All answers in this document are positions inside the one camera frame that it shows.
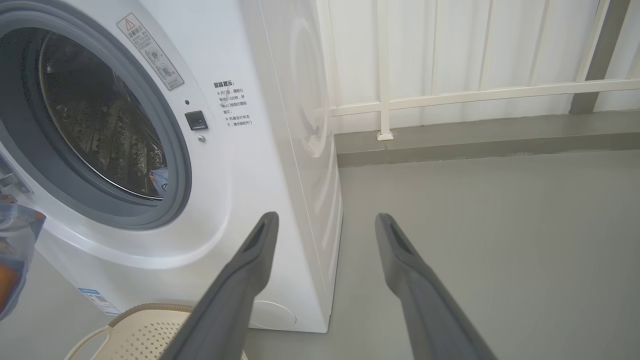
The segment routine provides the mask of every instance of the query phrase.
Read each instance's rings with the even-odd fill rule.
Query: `warning triangle symbol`
[[[129,19],[124,19],[124,23],[127,24],[127,31],[131,31],[131,29],[136,27]]]

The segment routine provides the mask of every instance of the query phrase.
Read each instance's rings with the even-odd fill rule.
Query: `washing machine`
[[[195,304],[280,216],[250,326],[326,332],[342,200],[314,1],[0,1],[0,186],[117,315]]]

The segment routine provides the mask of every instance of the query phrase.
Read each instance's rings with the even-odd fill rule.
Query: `basket handle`
[[[113,328],[110,327],[109,325],[105,326],[105,327],[101,327],[100,329],[97,329],[96,331],[92,332],[91,334],[87,335],[84,337],[84,339],[80,340],[79,343],[77,343],[69,352],[69,354],[67,354],[67,357],[65,357],[65,360],[73,360],[76,358],[76,355],[78,355],[78,352],[80,352],[80,350],[82,350],[82,348],[84,348],[84,346],[86,344],[88,344],[91,340],[95,339],[97,336],[103,334],[103,333],[107,333],[107,338],[102,342],[102,345],[100,345],[100,348],[98,348],[98,350],[95,352],[95,354],[93,356],[91,356],[91,360],[95,359],[95,356],[97,354],[100,353],[100,351],[102,350],[102,348],[104,348],[105,345],[107,345],[107,342],[109,342],[109,339],[111,338],[111,330]]]

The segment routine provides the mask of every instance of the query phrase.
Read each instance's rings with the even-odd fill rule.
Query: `floor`
[[[250,330],[251,360],[411,359],[374,217],[393,215],[499,359],[640,358],[640,151],[340,170],[327,334]],[[0,323],[7,359],[62,359],[109,321],[44,258]]]

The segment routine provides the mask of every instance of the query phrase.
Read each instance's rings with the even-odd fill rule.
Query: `beige plastic basket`
[[[178,333],[191,313],[191,306],[144,304],[118,315],[109,325],[97,329],[71,349],[65,360],[73,360],[84,346],[106,334],[91,360],[155,360]],[[244,351],[241,360],[247,360]]]

